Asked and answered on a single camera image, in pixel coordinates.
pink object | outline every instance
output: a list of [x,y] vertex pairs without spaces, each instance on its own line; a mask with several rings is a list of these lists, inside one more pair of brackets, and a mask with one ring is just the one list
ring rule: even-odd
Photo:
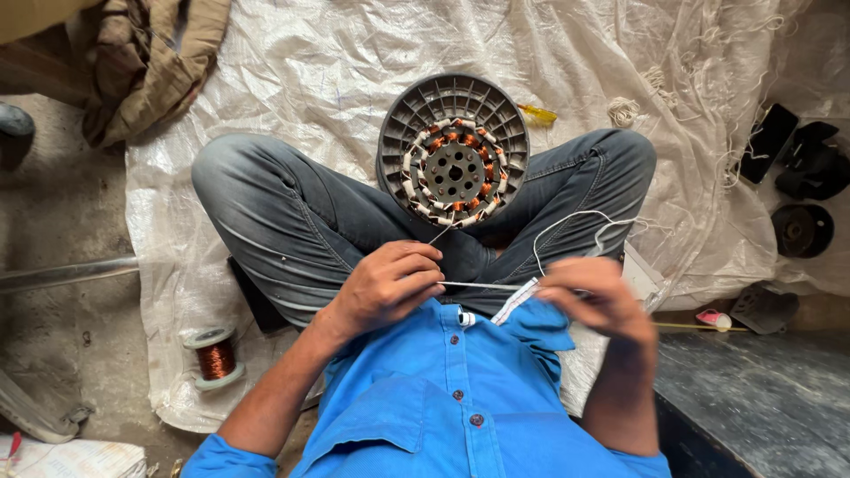
[[727,332],[732,327],[732,319],[714,309],[703,310],[697,314],[696,319],[706,325],[717,327],[718,332]]

man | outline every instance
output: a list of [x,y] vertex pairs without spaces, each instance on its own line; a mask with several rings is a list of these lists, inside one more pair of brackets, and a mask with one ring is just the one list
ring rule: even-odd
[[[295,344],[187,463],[184,477],[275,474],[310,386],[324,371],[319,421],[291,476],[669,476],[652,383],[657,338],[620,279],[629,227],[655,169],[641,135],[607,129],[530,159],[496,217],[452,230],[311,162],[291,146],[229,135],[201,152],[192,180],[224,243],[293,324]],[[511,291],[534,298],[496,325]],[[515,236],[504,251],[479,241]],[[593,292],[587,300],[571,291]],[[611,337],[581,427],[559,399],[555,350],[575,320]]]

black phone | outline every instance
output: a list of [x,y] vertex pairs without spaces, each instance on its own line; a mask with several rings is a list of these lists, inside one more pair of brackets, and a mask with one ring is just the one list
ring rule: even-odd
[[799,123],[800,118],[779,103],[771,105],[762,122],[752,128],[750,147],[741,157],[741,176],[761,183],[774,161],[788,151]]

spool of copper wire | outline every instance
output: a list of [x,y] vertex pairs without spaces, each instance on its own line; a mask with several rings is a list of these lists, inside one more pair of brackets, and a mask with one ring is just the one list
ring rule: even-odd
[[201,366],[201,376],[195,379],[200,391],[214,390],[235,382],[245,373],[245,364],[237,361],[230,343],[233,327],[215,327],[197,333],[183,342],[185,349],[194,350]]

hole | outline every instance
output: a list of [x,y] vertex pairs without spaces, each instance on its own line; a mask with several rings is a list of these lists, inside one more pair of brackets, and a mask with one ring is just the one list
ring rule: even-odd
[[457,166],[452,166],[451,169],[449,169],[449,179],[452,181],[460,181],[462,177],[463,169],[460,169]]

